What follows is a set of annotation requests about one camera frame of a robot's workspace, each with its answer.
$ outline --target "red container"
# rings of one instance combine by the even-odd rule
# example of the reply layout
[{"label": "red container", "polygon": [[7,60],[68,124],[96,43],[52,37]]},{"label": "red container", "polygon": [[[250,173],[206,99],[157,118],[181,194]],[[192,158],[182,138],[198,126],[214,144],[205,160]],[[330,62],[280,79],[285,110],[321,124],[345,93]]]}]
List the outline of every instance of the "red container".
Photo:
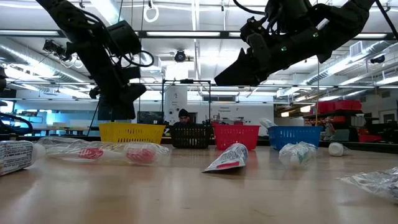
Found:
[{"label": "red container", "polygon": [[362,104],[358,100],[339,100],[335,102],[335,110],[361,110]]},{"label": "red container", "polygon": [[217,149],[225,150],[234,143],[241,143],[248,150],[253,150],[257,146],[259,129],[259,125],[215,125]]},{"label": "red container", "polygon": [[360,135],[359,136],[359,142],[377,142],[381,141],[382,137],[381,136],[376,136],[376,135]]},{"label": "red container", "polygon": [[332,112],[335,110],[334,102],[319,102],[318,103],[318,114]]}]

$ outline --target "white package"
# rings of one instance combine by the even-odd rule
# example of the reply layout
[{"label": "white package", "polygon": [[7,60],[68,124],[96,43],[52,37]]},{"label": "white package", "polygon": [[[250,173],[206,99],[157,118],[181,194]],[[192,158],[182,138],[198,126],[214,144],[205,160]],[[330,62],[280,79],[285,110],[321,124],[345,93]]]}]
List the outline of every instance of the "white package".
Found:
[{"label": "white package", "polygon": [[29,141],[0,142],[0,175],[31,166],[44,155],[44,149]]},{"label": "white package", "polygon": [[343,156],[347,155],[349,153],[350,149],[345,147],[344,145],[338,143],[338,142],[333,142],[330,143],[329,145],[329,155],[331,156]]},{"label": "white package", "polygon": [[235,143],[227,148],[203,172],[244,167],[246,165],[246,159],[248,159],[247,147],[244,144]]},{"label": "white package", "polygon": [[300,142],[286,144],[279,151],[279,160],[288,168],[302,167],[310,163],[317,156],[317,149],[313,144]]},{"label": "white package", "polygon": [[126,164],[155,164],[169,149],[149,142],[88,142],[74,138],[48,137],[37,142],[47,157]]}]

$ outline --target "table surface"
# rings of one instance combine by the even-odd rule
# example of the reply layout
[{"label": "table surface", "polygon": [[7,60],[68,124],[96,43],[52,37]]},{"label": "table surface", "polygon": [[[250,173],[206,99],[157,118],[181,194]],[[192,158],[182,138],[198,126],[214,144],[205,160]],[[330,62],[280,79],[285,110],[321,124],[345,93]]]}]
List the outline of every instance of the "table surface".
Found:
[{"label": "table surface", "polygon": [[398,155],[320,149],[306,169],[286,170],[268,147],[245,169],[201,171],[215,150],[174,149],[157,167],[41,159],[0,177],[1,223],[394,223],[398,205],[337,177],[390,169]]}]

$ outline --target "hat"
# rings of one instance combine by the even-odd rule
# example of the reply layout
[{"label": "hat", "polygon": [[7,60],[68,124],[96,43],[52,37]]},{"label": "hat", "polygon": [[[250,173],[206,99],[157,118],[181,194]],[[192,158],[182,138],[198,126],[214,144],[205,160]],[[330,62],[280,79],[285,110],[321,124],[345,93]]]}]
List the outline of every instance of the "hat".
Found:
[{"label": "hat", "polygon": [[181,109],[178,113],[178,117],[181,118],[182,116],[189,116],[188,111],[186,111],[185,109]]}]

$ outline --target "crumpled toothpaste tube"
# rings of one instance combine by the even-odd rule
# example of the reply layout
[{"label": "crumpled toothpaste tube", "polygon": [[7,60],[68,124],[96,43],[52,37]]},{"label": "crumpled toothpaste tube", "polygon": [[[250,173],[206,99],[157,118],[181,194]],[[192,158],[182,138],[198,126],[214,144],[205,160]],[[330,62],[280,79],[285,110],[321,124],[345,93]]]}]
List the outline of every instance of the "crumpled toothpaste tube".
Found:
[{"label": "crumpled toothpaste tube", "polygon": [[240,143],[235,143],[225,150],[203,172],[226,170],[244,167],[248,159],[248,149]]}]

